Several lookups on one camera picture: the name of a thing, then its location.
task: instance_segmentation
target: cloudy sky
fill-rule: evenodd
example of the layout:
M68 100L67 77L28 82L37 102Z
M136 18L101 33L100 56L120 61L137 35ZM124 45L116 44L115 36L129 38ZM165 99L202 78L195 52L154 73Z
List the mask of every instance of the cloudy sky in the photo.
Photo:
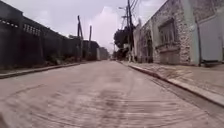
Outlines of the cloudy sky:
M110 52L114 32L121 27L127 0L3 0L18 8L24 15L68 36L77 35L77 15L81 16L82 29L86 39L89 25L93 26L92 40L106 47ZM134 22L140 18L146 22L166 0L138 0L134 10Z

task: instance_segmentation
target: concrete road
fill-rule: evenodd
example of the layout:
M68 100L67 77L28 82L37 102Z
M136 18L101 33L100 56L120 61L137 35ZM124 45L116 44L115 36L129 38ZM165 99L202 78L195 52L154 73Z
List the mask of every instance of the concrete road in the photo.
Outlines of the concrete road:
M0 113L8 128L224 126L149 76L109 61L0 80Z

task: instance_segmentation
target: sidewalk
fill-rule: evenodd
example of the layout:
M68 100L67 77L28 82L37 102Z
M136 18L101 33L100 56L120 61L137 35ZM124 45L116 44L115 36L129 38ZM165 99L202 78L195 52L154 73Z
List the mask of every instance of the sidewalk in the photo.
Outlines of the sidewalk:
M122 63L187 89L224 107L224 65L214 68L203 68L128 62Z
M22 76L22 75L27 75L27 74L36 73L36 72L43 72L43 71L48 71L48 70L52 70L52 69L77 66L77 65L85 64L85 63L86 62L80 62L80 63L63 64L63 65L57 65L57 66L49 66L49 67L44 67L44 68L15 70L15 71L10 71L10 72L6 72L6 73L0 73L0 79Z

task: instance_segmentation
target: curb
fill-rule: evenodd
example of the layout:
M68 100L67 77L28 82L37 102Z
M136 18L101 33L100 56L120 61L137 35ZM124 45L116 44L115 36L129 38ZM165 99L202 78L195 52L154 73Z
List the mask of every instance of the curb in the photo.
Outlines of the curb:
M212 92L209 92L209 91L205 91L201 88L198 88L196 86L193 86L193 85L189 85L187 83L183 83L183 82L180 82L178 80L175 80L175 79L167 79L167 78L164 78L164 77L161 77L160 75L154 73L154 72L150 72L146 69L143 69L143 68L140 68L140 67L136 67L136 66L130 66L130 65L126 65L134 70L137 70L139 72L142 72L144 74L147 74L147 75L150 75L152 77L155 77L155 78L158 78L162 81L165 81L167 83L170 83L170 84L173 84L177 87L180 87L186 91L189 91L203 99L206 99L216 105L219 105L221 107L224 107L224 97L223 96L220 96L218 94L215 94L215 93L212 93Z
M29 71L21 71L21 72L16 72L16 73L9 73L9 74L0 75L0 79L24 76L24 75L28 75L28 74L32 74L32 73L44 72L44 71L53 70L53 69L72 67L72 66L77 66L80 64L85 64L85 63L86 62L76 63L76 64L59 65L59 66L46 67L46 68L40 68L40 69L33 69L33 70L29 70Z

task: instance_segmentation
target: paved road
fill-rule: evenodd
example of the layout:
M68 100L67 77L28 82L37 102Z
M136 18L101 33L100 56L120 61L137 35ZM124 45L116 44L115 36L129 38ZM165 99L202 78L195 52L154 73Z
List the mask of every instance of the paved road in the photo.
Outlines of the paved road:
M0 113L9 128L224 126L149 76L107 61L0 80Z

